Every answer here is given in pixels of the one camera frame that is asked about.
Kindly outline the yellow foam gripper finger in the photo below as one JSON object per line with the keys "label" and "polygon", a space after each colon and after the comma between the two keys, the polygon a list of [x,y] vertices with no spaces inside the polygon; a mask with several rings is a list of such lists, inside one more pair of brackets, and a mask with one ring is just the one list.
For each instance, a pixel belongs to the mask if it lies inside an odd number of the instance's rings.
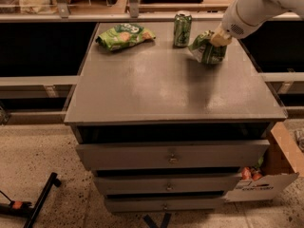
{"label": "yellow foam gripper finger", "polygon": [[214,47],[225,47],[232,42],[232,36],[219,24],[211,36],[210,43]]}

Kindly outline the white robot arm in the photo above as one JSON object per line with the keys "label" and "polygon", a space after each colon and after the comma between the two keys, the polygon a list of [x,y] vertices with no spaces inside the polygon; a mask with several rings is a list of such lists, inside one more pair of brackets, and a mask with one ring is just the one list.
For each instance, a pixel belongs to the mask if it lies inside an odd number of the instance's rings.
{"label": "white robot arm", "polygon": [[227,46],[233,38],[246,38],[267,20],[286,12],[303,18],[304,0],[235,0],[224,12],[210,43]]}

